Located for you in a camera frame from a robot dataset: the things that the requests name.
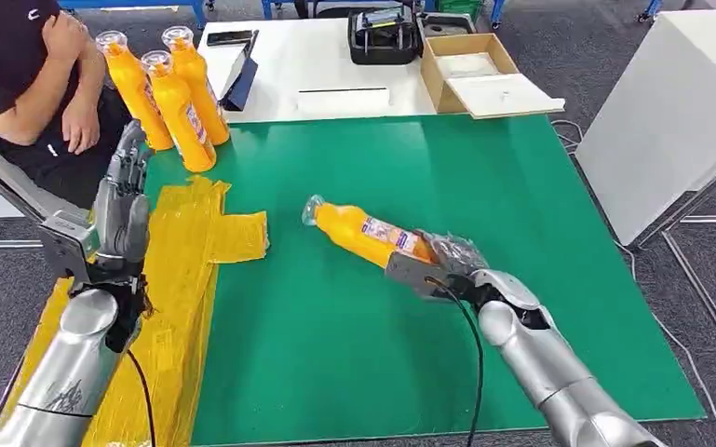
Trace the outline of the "person's left hand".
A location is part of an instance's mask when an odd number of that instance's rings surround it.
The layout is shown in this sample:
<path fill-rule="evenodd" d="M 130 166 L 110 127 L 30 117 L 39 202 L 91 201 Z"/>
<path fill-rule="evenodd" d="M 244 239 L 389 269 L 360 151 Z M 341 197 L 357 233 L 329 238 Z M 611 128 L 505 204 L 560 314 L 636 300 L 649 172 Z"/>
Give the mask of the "person's left hand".
<path fill-rule="evenodd" d="M 63 111 L 61 124 L 71 154 L 80 155 L 99 142 L 99 115 L 93 103 L 73 99 Z"/>

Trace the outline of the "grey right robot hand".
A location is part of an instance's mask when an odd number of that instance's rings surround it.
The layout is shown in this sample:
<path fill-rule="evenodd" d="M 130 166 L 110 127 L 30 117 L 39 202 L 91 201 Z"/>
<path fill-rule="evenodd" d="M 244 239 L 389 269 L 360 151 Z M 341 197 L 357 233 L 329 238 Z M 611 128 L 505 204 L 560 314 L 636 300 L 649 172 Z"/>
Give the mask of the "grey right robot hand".
<path fill-rule="evenodd" d="M 414 233 L 424 241 L 433 262 L 447 273 L 467 277 L 478 270 L 489 268 L 486 259 L 470 239 L 452 233 L 441 235 L 421 229 Z"/>

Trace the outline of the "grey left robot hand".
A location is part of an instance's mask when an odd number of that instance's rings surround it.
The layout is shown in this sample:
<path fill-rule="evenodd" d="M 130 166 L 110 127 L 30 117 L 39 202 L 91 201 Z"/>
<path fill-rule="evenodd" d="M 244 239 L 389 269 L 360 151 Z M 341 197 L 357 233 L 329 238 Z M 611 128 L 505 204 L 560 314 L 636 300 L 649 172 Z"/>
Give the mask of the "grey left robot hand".
<path fill-rule="evenodd" d="M 146 169 L 152 151 L 143 147 L 141 122 L 123 129 L 107 171 L 99 183 L 93 212 L 99 239 L 98 264 L 116 267 L 140 264 L 148 246 L 149 199 L 144 193 Z"/>

